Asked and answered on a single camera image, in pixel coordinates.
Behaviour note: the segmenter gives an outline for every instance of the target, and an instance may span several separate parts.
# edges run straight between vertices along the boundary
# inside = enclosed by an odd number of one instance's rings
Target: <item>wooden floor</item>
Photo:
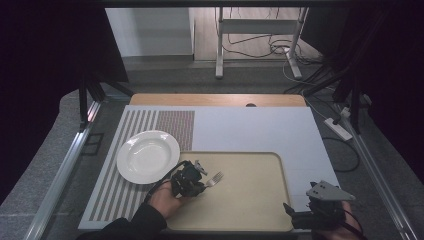
[[[299,8],[224,8],[224,19],[297,19],[299,16]],[[219,8],[195,8],[195,60],[215,61],[216,49],[218,45],[217,37],[217,20],[219,18]],[[230,51],[241,52],[232,53],[224,50],[224,60],[237,60],[237,59],[275,59],[284,60],[284,54],[271,54],[266,57],[259,57],[268,55],[271,50],[269,43],[276,40],[275,44],[290,45],[292,35],[275,35],[268,36],[269,34],[226,34],[224,35],[223,45],[224,48]],[[252,37],[264,36],[249,41],[238,42]],[[309,46],[307,43],[299,40],[299,46],[302,55],[308,58],[317,58],[319,53]],[[296,52],[300,54],[300,49],[297,48]]]

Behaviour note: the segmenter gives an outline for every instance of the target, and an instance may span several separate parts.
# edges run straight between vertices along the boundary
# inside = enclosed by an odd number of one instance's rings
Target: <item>hand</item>
[[[190,198],[176,198],[172,195],[171,182],[165,182],[153,193],[149,204],[158,210],[165,219],[170,218]]]
[[[348,202],[343,201],[342,206],[345,211],[352,213],[350,204]],[[361,231],[359,223],[350,214],[345,213],[345,215],[346,215],[345,222],[351,225],[352,227],[356,228],[358,231]],[[317,231],[317,233],[324,236],[328,240],[359,240],[360,239],[354,233],[352,233],[351,231],[347,230],[344,227],[339,227],[333,231]]]

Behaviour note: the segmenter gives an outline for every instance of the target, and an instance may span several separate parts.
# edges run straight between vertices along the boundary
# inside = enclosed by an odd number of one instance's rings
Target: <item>fork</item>
[[[215,176],[213,176],[211,179],[209,179],[205,186],[206,187],[212,187],[215,184],[217,184],[219,181],[221,181],[222,177],[224,176],[224,174],[222,172],[217,173]]]

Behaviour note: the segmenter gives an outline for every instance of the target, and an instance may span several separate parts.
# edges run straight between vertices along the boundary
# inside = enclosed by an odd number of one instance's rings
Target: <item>round plate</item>
[[[148,184],[159,181],[180,158],[177,140],[166,132],[146,131],[131,137],[118,152],[119,173],[128,181]]]

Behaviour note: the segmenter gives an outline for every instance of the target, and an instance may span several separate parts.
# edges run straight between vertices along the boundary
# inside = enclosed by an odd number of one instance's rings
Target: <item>power strip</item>
[[[328,118],[327,120],[324,121],[324,123],[331,128],[331,130],[333,130],[341,139],[347,141],[349,139],[352,138],[352,135],[350,135],[350,133],[348,133],[342,126],[340,126],[339,124],[333,124],[333,119],[332,118]]]

